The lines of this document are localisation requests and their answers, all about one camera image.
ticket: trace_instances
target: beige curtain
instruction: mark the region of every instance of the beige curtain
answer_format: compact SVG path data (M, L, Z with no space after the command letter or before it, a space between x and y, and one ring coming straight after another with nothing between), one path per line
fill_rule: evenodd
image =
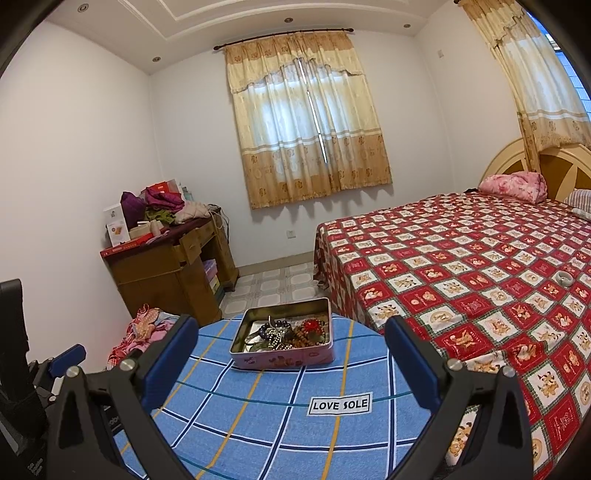
M392 183L365 75L345 33L237 44L226 47L226 65L251 209Z
M591 124L568 74L546 36L514 0L462 0L503 68L517 105L528 167L540 171L550 147L591 147Z

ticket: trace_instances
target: red plaid cloth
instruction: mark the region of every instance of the red plaid cloth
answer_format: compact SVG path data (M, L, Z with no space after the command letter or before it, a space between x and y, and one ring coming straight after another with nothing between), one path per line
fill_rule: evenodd
M541 479L591 401L590 259L591 223L559 202L450 194L319 225L314 277L378 332L400 314L470 369L514 367Z

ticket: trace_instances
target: yellow stripe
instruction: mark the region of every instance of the yellow stripe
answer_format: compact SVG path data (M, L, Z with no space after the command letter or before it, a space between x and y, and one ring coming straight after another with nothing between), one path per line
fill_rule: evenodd
M255 392L255 388L258 385L258 381L261 379L262 377L262 373L264 372L264 370L261 370L259 372L259 374L256 376L255 382L252 384L251 390L248 393L248 395L246 396L247 400L250 400L252 397L252 394ZM236 418L234 419L234 423L232 423L232 426L230 427L230 430L228 430L228 433L226 434L226 437L224 438L222 444L220 445L220 448L217 449L216 454L213 456L213 459L211 462L209 462L205 468L211 468L213 467L216 462L217 459L220 458L220 455L222 454L222 451L224 450L226 444L228 443L228 440L230 439L230 435L232 435L232 433L234 432L234 429L236 428L236 425L238 425L238 422L240 421L240 417L242 417L242 414L244 413L244 411L246 410L246 406L248 405L248 402L244 402L242 405L242 408L240 409L240 411L238 412L238 415L236 416ZM196 479L199 479L203 476L203 474L205 473L205 470L201 470L197 476L195 477Z
M217 333L216 337L219 337L222 332L226 329L226 327L228 325L230 325L231 320L226 320L226 324L220 329L220 331ZM209 345L206 347L206 349L203 351L203 353L199 356L199 358L197 359L197 361L195 362L195 364L191 367L191 370L189 370L189 373L185 376L185 378L183 378L183 382L186 382L188 380L188 378L191 376L191 374L193 373L193 371L195 370L195 368L197 368L199 362L201 361L201 359L205 356L205 354L207 352L209 352L209 349L213 346L213 344L215 343L215 341L217 340L217 338L213 338L211 342L209 342ZM177 394L177 392L179 391L179 389L181 388L181 384L179 384L177 386L177 388L174 389L174 391L170 394L170 396L166 399L166 402L164 402L164 405L162 405L162 407L160 407L156 413L154 415L152 415L152 418L155 419L158 415L160 415L160 412L166 408L166 405L168 405L168 403L173 399L173 397ZM121 455L123 455L124 451L126 451L129 448L129 442L127 442L125 444L125 446L119 451L121 453Z
M347 340L347 351L345 352L345 362L343 363L343 379L340 382L340 396L342 397L345 394L345 382L347 381L347 365L349 365L349 354L351 353L351 340L353 336L353 326L355 322L351 320L351 326L349 327L349 340ZM339 427L340 427L340 416L336 417L335 420L335 428L333 430L333 437L330 441L330 448L328 457L326 457L326 462L324 463L324 470L322 470L322 476L320 477L321 480L326 480L326 477L329 474L330 470L330 463L332 462L332 454L335 451L336 445L336 438L339 435Z

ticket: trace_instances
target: blue gripper pad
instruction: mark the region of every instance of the blue gripper pad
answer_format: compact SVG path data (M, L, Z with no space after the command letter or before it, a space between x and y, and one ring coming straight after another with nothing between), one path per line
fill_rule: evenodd
M144 377L141 404L148 412L164 404L191 355L199 337L197 320L186 318L179 329L173 328L161 341L167 341L169 335L173 337Z
M86 360L86 350L79 343L55 357L49 364L49 375L52 379L63 377L66 370Z
M394 357L417 403L422 408L435 413L441 405L437 376L418 346L397 323L395 317L386 322L384 336L390 354Z

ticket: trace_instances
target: baseboard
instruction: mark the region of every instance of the baseboard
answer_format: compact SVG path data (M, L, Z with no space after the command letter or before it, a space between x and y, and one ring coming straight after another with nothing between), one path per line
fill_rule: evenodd
M244 277L246 275L266 272L268 270L276 270L277 268L292 267L293 265L312 261L314 261L314 252L306 252L303 254L292 255L290 257L277 258L276 260L244 265L244 267L238 267L238 270L240 270L240 276Z

